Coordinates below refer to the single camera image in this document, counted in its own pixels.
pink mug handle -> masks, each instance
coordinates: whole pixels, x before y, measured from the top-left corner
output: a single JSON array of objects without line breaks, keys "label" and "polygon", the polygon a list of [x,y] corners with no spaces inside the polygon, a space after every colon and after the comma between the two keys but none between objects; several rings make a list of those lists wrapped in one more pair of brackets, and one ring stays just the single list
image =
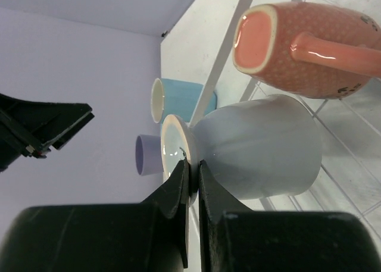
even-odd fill
[{"label": "pink mug handle", "polygon": [[329,42],[308,32],[298,34],[292,41],[291,57],[295,61],[312,62],[369,77],[381,77],[381,51]]}]

teal cup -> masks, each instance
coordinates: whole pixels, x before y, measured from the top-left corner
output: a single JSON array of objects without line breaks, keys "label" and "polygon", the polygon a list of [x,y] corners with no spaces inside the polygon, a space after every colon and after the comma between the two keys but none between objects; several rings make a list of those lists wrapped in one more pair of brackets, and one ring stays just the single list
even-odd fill
[{"label": "teal cup", "polygon": [[[181,80],[155,79],[151,90],[151,114],[154,122],[163,123],[169,114],[190,122],[202,91],[199,83]],[[204,115],[217,108],[217,95],[213,93]]]}]

pink mug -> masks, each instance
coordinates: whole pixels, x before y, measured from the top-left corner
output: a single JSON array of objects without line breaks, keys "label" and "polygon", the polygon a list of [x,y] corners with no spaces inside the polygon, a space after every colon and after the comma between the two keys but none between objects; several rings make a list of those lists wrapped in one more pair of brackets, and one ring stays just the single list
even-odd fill
[{"label": "pink mug", "polygon": [[332,5],[259,5],[238,23],[233,63],[281,90],[343,98],[381,77],[381,28],[362,13]]}]

dish rack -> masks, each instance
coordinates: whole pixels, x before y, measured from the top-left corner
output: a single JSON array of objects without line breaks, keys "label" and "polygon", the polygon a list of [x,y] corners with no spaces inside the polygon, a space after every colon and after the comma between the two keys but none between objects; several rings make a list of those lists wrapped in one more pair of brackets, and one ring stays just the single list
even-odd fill
[{"label": "dish rack", "polygon": [[[291,1],[317,2],[352,8],[365,12],[381,23],[381,4],[376,0]],[[255,0],[238,0],[199,97],[190,121],[191,125],[202,118],[202,113],[215,88],[218,94],[217,82],[225,65],[231,63],[226,61],[231,55],[238,19],[246,9],[255,4],[258,4]],[[370,80],[363,89],[345,99],[323,100],[302,98],[251,79],[247,82],[239,101],[260,99],[275,93],[293,96],[315,119],[323,142],[321,170],[315,183],[301,195],[275,196],[242,202],[253,210],[350,212],[366,226],[381,252],[381,80]],[[190,212],[197,231],[197,202]]]}]

white countertop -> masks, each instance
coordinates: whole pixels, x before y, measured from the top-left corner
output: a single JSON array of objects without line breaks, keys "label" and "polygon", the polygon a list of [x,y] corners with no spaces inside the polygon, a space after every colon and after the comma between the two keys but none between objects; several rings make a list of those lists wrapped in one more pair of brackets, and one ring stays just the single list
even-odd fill
[{"label": "white countertop", "polygon": [[[252,5],[281,1],[290,0],[253,0]],[[307,1],[352,8],[381,23],[381,0]],[[237,3],[196,0],[161,44],[162,76],[204,84]],[[240,101],[249,81],[250,77],[234,68],[229,56],[216,86],[218,107]],[[262,83],[250,99],[279,92]],[[311,189],[301,195],[267,199],[267,209],[351,212],[368,228],[381,251],[381,81],[373,79],[343,101],[299,101],[316,115],[323,141],[320,174]],[[259,200],[244,203],[253,210],[264,209]],[[191,224],[189,271],[200,271],[198,235]]]}]

